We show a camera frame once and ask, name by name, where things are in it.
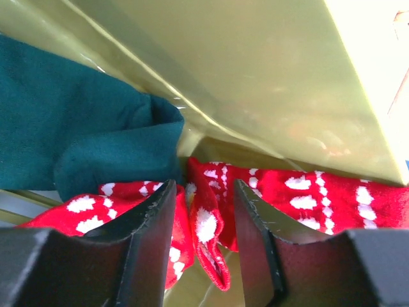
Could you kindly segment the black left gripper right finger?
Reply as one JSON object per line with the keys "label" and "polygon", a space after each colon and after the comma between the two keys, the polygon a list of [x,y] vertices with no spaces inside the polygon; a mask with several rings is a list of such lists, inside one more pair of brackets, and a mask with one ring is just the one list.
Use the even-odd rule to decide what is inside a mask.
{"label": "black left gripper right finger", "polygon": [[247,306],[407,306],[408,232],[327,235],[234,183],[235,228]]}

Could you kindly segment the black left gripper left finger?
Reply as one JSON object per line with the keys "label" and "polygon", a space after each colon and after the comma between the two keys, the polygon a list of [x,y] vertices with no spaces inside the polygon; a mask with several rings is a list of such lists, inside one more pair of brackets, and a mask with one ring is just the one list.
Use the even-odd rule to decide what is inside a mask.
{"label": "black left gripper left finger", "polygon": [[176,204],[169,180],[82,237],[1,229],[2,306],[162,306]]}

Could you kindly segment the red christmas sock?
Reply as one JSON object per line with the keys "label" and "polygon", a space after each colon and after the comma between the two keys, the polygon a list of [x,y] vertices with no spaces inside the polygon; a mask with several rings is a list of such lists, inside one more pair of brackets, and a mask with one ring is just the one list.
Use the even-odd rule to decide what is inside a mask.
{"label": "red christmas sock", "polygon": [[[238,252],[233,186],[243,180],[264,201],[298,222],[328,235],[350,228],[408,228],[408,187],[346,178],[322,171],[246,169],[189,158],[188,181],[177,185],[166,289],[199,263],[223,291],[231,276],[219,245]],[[19,225],[53,228],[68,236],[117,219],[147,200],[161,182],[108,183],[97,194],[78,195]]]}

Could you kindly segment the olive green plastic bin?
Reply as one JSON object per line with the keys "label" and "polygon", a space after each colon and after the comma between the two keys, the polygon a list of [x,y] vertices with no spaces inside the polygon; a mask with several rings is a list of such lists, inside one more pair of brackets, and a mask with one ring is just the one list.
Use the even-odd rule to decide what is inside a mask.
{"label": "olive green plastic bin", "polygon": [[[2,1],[1,37],[176,107],[176,186],[196,158],[408,187],[388,121],[393,103],[408,103],[407,24],[397,21],[407,13],[407,1]],[[247,306],[239,248],[219,249],[230,288],[195,256],[165,284],[162,306]]]}

